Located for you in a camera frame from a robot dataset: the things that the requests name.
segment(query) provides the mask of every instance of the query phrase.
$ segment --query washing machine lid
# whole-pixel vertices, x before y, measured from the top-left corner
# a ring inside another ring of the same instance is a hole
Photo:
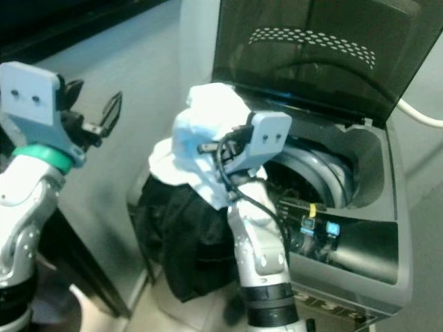
[[[441,0],[221,0],[213,81],[383,127],[442,13]]]

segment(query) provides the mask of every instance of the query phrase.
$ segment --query black cloth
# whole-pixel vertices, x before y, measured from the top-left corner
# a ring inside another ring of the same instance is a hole
[[[141,252],[160,263],[182,302],[205,295],[237,275],[226,208],[216,211],[189,185],[166,185],[150,176],[133,224]]]

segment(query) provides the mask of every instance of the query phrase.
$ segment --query dotted pattern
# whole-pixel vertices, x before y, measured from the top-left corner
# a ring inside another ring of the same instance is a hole
[[[371,69],[374,68],[377,60],[375,52],[368,50],[366,46],[358,45],[357,43],[340,39],[333,35],[315,33],[311,30],[272,27],[256,28],[249,37],[248,44],[257,42],[287,42],[317,45],[355,57],[365,62]]]

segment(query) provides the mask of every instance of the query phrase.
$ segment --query washing machine drum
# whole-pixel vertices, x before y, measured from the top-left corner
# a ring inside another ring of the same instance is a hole
[[[346,162],[313,143],[291,139],[265,167],[266,186],[275,202],[289,196],[341,207],[351,197],[352,173]],[[226,209],[214,210],[189,185],[171,186],[149,177],[133,225],[148,270],[151,260],[160,263],[181,301],[236,278]]]

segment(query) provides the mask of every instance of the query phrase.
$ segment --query green ring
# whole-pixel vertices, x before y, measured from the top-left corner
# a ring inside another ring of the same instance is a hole
[[[48,164],[62,171],[63,174],[69,173],[73,165],[72,159],[63,152],[54,149],[53,147],[47,147],[46,145],[40,144],[18,147],[13,151],[12,155],[30,156],[46,161]]]

